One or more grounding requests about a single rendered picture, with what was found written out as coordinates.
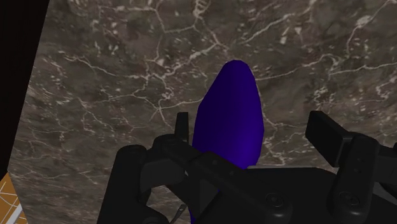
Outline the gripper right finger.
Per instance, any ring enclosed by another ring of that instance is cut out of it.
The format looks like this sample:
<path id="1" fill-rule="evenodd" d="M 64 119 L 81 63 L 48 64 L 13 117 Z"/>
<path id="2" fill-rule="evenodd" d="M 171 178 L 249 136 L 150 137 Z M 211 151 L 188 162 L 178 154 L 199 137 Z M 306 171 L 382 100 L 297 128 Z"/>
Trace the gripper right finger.
<path id="1" fill-rule="evenodd" d="M 342 224 L 370 224 L 370 215 L 391 214 L 392 206 L 373 203 L 376 182 L 397 199 L 397 143 L 392 148 L 344 129 L 322 111 L 311 111 L 305 137 L 326 161 L 337 167 L 327 196 L 329 213 Z"/>

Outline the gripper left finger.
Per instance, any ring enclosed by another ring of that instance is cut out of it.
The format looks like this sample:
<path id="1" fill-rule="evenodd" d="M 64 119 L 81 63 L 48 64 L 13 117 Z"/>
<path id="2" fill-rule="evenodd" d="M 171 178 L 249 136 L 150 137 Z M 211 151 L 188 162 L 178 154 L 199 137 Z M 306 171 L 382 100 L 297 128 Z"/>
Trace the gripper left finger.
<path id="1" fill-rule="evenodd" d="M 188 143 L 188 113 L 175 131 L 158 136 L 150 149 L 120 148 L 97 224 L 171 224 L 147 206 L 152 188 L 165 185 L 195 217 L 194 224 L 290 224 L 292 203 L 246 170 Z"/>

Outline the blue oval object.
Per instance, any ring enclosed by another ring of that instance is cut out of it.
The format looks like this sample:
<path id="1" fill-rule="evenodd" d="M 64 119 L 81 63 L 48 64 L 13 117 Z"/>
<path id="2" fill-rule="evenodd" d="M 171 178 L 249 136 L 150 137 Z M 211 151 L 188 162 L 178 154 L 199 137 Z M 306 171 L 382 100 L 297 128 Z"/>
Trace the blue oval object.
<path id="1" fill-rule="evenodd" d="M 256 165 L 264 126 L 255 78 L 241 60 L 227 62 L 198 106 L 192 146 L 245 169 Z"/>

